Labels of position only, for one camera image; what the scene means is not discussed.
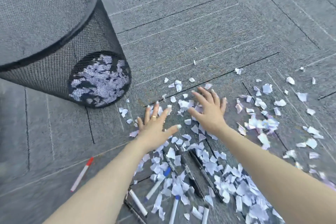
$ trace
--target black mesh trash can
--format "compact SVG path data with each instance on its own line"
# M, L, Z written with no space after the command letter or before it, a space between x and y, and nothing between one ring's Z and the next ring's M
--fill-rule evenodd
M0 11L0 78L93 108L128 90L101 0L1 0Z

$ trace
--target hand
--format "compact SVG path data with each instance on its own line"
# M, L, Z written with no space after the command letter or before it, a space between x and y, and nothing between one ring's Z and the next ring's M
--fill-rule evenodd
M181 128L181 125L174 125L163 132L163 124L170 112L170 108L164 110L160 117L157 117L158 110L159 103L157 102L154 106L152 116L150 106L146 108L144 123L141 118L137 118L139 124L139 134L136 140L142 147L144 147L146 153L157 149L160 145L165 143L168 137L172 136Z
M198 87L198 90L203 96L197 92L192 92L192 94L203 106L203 113L199 113L194 108L189 108L188 112L196 118L207 132L218 137L220 130L227 126L224 120L226 98L220 101L214 90L211 90L211 93L202 87Z

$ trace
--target red cap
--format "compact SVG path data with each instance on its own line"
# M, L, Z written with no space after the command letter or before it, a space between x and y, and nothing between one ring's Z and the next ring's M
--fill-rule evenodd
M86 165L87 165L87 166L91 165L92 161L93 161L93 157L91 157L91 158L89 159L89 161L86 163Z

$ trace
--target forearm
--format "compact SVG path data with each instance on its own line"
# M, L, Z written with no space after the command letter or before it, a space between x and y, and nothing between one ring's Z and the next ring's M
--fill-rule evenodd
M116 221L129 184L145 152L133 140L66 201L45 224L111 224Z
M224 125L218 138L286 223L334 223L336 193Z

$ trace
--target floor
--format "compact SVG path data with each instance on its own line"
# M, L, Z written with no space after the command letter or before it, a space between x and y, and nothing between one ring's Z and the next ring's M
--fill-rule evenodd
M42 223L71 196L70 188L88 158L95 160L81 185L113 159L135 130L120 116L119 107L130 110L127 118L142 116L144 106L162 99L163 94L178 98L205 82L227 97L225 117L233 128L248 119L247 114L236 112L238 95L255 94L256 79L272 84L274 91L262 97L264 102L271 106L274 99L284 99L287 105L281 108L270 151L282 156L295 149L296 143L309 137L302 126L313 126L324 136L316 149L321 158L311 160L309 149L296 148L298 162L304 171L308 164L316 165L336 182L336 0L103 2L132 69L131 89L117 104L94 110L1 82L0 223ZM241 75L234 73L236 67L244 69ZM295 85L286 83L288 76L295 79ZM163 83L165 77L171 82L181 80L182 92L169 89ZM308 93L308 101L300 102L295 92ZM307 107L316 114L308 115ZM166 123L182 122L181 116L170 115ZM257 142L255 135L248 137ZM206 147L228 153L212 139L207 139ZM236 165L228 156L227 162ZM151 173L146 163L144 171L134 177L139 182L132 189L140 198L153 184ZM146 203L148 209L154 200ZM173 198L164 199L168 213L172 202ZM187 223L184 211L178 209L176 223ZM237 217L232 200L228 205L216 202L209 223L244 223ZM135 221L122 208L118 223ZM148 223L158 221L157 214L148 217ZM193 217L190 222L199 223Z

